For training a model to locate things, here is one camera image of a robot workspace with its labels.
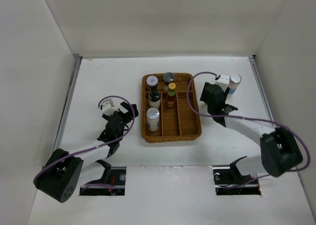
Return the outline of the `clear top salt grinder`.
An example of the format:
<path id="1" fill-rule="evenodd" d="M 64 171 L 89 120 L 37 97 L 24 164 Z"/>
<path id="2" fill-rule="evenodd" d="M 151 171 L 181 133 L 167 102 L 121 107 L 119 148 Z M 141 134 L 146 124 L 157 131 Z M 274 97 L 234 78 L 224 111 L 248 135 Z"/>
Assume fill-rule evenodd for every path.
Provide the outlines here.
<path id="1" fill-rule="evenodd" d="M 170 83 L 173 83 L 174 80 L 175 80 L 175 75 L 171 72 L 166 72 L 164 73 L 163 75 L 163 82 L 164 82 L 164 85 L 163 85 L 163 90 L 164 91 L 168 91 L 168 85 Z"/>

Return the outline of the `white jar silver lid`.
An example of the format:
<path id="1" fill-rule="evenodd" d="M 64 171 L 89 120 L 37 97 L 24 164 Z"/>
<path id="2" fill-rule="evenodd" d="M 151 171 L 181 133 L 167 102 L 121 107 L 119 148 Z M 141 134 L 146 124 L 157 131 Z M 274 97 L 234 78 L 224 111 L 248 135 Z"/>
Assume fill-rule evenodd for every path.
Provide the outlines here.
<path id="1" fill-rule="evenodd" d="M 147 126 L 149 131 L 155 132 L 159 129 L 160 112 L 158 109 L 152 107 L 146 112 Z"/>

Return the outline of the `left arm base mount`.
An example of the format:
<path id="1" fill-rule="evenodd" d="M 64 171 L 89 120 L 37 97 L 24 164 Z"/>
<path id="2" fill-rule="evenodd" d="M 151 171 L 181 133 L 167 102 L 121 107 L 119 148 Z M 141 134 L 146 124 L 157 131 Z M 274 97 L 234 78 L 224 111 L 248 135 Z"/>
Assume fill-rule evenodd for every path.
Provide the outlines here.
<path id="1" fill-rule="evenodd" d="M 92 180 L 79 189 L 80 196 L 124 196 L 126 184 L 126 167 L 112 167 L 104 160 L 96 163 L 103 168 L 101 178 Z"/>

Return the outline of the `spice jar white red lid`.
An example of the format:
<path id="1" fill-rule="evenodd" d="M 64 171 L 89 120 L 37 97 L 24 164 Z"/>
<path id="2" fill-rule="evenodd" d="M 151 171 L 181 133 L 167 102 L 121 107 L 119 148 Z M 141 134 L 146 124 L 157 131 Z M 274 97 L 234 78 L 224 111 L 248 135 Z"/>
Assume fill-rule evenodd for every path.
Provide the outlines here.
<path id="1" fill-rule="evenodd" d="M 158 78 L 154 75 L 150 75 L 146 78 L 146 84 L 150 89 L 156 89 L 158 85 Z"/>

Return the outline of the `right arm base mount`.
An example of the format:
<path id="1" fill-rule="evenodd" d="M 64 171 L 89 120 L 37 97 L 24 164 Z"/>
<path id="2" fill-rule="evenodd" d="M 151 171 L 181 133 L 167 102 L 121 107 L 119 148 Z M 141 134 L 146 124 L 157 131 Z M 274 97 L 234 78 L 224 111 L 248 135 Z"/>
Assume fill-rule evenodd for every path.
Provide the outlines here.
<path id="1" fill-rule="evenodd" d="M 243 176 L 237 169 L 237 162 L 244 158 L 245 156 L 229 165 L 214 166 L 212 168 L 216 195 L 261 195 L 261 189 L 257 180 L 245 184 L 256 178 L 257 175 Z"/>

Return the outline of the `dark sauce bottle black cap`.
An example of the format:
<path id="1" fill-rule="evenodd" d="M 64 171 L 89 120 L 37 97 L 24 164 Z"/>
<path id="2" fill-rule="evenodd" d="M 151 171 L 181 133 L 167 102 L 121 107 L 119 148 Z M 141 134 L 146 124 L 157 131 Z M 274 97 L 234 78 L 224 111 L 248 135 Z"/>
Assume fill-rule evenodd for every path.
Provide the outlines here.
<path id="1" fill-rule="evenodd" d="M 151 89 L 151 91 L 148 95 L 148 101 L 149 101 L 149 106 L 151 108 L 160 109 L 161 95 L 160 95 L 160 92 L 158 91 L 157 87 L 154 87 Z"/>

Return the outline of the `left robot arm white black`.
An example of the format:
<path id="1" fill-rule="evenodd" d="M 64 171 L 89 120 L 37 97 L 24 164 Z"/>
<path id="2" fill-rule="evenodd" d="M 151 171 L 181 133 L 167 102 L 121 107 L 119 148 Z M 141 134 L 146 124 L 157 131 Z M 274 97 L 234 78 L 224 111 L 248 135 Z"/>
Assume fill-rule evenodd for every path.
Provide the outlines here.
<path id="1" fill-rule="evenodd" d="M 107 121 L 100 136 L 92 144 L 75 152 L 56 149 L 44 168 L 35 176 L 33 184 L 36 189 L 64 203 L 73 195 L 82 169 L 95 162 L 104 168 L 98 168 L 94 172 L 95 181 L 88 183 L 86 187 L 96 185 L 111 188 L 111 185 L 107 185 L 111 179 L 111 165 L 105 159 L 116 153 L 120 141 L 131 130 L 139 115 L 136 104 L 123 101 L 120 105 L 126 112 L 116 108 L 111 99 L 99 104 L 102 117 Z"/>

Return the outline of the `red chili sauce bottle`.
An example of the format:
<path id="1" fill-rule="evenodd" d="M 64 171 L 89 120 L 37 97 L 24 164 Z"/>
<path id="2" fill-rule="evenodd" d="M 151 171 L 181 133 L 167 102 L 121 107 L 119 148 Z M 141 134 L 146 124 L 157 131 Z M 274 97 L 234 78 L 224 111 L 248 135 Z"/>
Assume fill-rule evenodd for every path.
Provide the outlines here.
<path id="1" fill-rule="evenodd" d="M 168 108 L 172 108 L 175 105 L 175 101 L 176 101 L 176 84 L 169 83 L 168 91 L 166 95 L 166 106 Z"/>

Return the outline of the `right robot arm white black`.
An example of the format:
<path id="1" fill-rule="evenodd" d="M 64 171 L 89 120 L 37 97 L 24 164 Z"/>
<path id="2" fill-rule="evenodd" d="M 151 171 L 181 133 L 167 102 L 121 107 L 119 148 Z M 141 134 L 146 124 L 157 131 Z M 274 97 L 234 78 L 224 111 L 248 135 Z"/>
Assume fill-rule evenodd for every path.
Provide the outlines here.
<path id="1" fill-rule="evenodd" d="M 279 177 L 303 162 L 292 132 L 283 126 L 266 126 L 239 116 L 238 108 L 226 103 L 227 94 L 219 85 L 206 82 L 200 101 L 207 104 L 207 112 L 216 123 L 239 132 L 260 147 L 261 156 L 257 160 L 262 165 L 260 173 Z"/>

